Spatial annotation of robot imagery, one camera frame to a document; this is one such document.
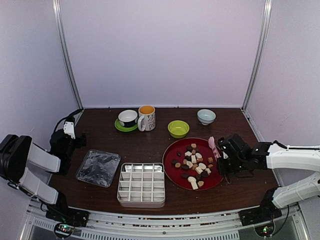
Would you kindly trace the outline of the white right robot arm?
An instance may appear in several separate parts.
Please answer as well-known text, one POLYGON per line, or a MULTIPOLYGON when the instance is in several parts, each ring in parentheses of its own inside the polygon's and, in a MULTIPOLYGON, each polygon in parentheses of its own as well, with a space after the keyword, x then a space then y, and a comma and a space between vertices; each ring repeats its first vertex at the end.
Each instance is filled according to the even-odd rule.
POLYGON ((276 209, 315 197, 320 193, 320 147, 292 146, 259 141, 250 147, 238 134, 234 133, 218 140, 222 157, 217 160, 221 175, 236 174, 255 170, 301 170, 311 173, 286 186, 268 190, 256 210, 259 220, 268 220, 276 209))

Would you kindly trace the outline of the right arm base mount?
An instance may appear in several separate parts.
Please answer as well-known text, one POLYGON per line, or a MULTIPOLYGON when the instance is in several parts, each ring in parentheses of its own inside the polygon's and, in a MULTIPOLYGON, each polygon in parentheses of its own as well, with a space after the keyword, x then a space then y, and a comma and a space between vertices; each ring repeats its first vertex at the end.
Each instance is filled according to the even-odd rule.
POLYGON ((260 237, 271 237, 276 231, 274 220, 282 216, 282 211, 272 203, 275 190, 276 188, 269 189, 258 207, 238 213, 242 226, 255 225, 255 233, 260 237))

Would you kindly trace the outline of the pink plastic scoop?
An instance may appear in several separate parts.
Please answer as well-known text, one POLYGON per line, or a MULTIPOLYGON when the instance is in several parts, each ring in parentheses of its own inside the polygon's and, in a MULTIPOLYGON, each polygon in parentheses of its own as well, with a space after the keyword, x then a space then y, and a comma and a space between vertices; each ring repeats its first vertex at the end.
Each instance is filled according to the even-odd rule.
POLYGON ((208 145, 210 149, 212 150, 212 153, 216 160, 222 157, 221 151, 218 149, 218 147, 215 144, 215 138, 213 136, 210 136, 208 139, 208 145))

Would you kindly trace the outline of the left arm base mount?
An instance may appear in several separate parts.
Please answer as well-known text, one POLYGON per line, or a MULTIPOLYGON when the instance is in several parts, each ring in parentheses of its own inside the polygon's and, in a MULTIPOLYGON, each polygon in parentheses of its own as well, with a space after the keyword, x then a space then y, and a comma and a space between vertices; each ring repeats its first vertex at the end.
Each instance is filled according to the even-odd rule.
POLYGON ((86 227, 90 213, 86 210, 71 208, 67 198, 59 193, 55 204, 44 203, 46 206, 46 218, 56 221, 53 233, 59 239, 69 238, 77 227, 86 227))

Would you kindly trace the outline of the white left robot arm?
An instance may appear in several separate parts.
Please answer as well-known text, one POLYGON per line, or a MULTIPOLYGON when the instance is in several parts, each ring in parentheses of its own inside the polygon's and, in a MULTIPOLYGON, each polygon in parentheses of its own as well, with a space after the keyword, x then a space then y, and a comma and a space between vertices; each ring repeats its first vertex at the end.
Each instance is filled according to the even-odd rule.
POLYGON ((0 176, 10 187, 21 190, 46 204, 61 222, 72 218, 66 196, 49 186, 35 169, 65 176, 71 167, 75 149, 86 146, 86 135, 76 135, 75 117, 70 114, 60 120, 50 137, 50 150, 34 143, 31 136, 8 134, 0 143, 0 176))

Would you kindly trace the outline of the tin lid with rabbit picture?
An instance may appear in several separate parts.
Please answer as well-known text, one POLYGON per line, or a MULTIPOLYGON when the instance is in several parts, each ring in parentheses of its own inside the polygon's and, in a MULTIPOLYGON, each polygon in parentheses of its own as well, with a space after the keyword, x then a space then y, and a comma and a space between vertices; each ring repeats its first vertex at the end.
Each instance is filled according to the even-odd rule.
POLYGON ((117 153, 91 149, 85 155, 75 178, 81 182, 109 188, 121 159, 117 153))

